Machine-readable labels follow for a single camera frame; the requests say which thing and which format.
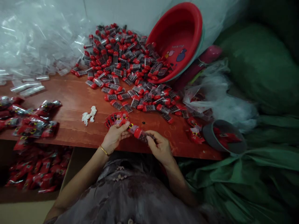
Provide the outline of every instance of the gray plastic bowl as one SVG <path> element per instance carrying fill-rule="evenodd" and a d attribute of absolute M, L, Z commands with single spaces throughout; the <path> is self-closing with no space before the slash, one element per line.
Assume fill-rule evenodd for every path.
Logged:
<path fill-rule="evenodd" d="M 242 139 L 241 142 L 236 143 L 228 143 L 229 148 L 226 149 L 220 144 L 218 139 L 216 138 L 213 127 L 219 128 L 221 133 L 234 133 L 237 137 Z M 239 132 L 237 128 L 235 128 L 231 123 L 225 120 L 215 120 L 212 123 L 207 124 L 202 129 L 203 136 L 207 143 L 213 147 L 214 149 L 222 152 L 229 152 L 232 156 L 236 156 L 245 152 L 247 149 L 246 141 L 243 135 Z"/>

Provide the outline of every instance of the red plastic basin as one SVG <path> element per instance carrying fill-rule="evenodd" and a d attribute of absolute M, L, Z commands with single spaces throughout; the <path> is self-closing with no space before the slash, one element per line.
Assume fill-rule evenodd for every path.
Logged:
<path fill-rule="evenodd" d="M 184 2 L 168 10 L 154 26 L 146 43 L 156 42 L 155 50 L 167 58 L 173 72 L 151 82 L 166 82 L 185 68 L 194 56 L 201 35 L 202 15 L 196 5 Z"/>

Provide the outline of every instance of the floor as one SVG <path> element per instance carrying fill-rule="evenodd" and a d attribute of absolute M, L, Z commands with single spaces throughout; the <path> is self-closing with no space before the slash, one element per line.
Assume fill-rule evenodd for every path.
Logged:
<path fill-rule="evenodd" d="M 54 201 L 0 204 L 1 224 L 42 224 Z"/>

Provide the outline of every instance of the bangle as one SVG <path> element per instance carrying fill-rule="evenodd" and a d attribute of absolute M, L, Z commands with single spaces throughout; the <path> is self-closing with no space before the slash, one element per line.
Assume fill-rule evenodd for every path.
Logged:
<path fill-rule="evenodd" d="M 105 149 L 103 149 L 103 147 L 100 145 L 101 149 L 104 151 L 104 153 L 107 155 L 107 156 L 110 156 Z"/>

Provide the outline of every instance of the pink thermos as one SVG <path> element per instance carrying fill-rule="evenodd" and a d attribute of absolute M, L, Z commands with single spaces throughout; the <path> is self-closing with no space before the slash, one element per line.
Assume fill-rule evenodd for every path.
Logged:
<path fill-rule="evenodd" d="M 215 61 L 222 53 L 222 49 L 216 45 L 208 47 L 176 80 L 173 89 L 182 90 L 192 78 L 202 69 Z"/>

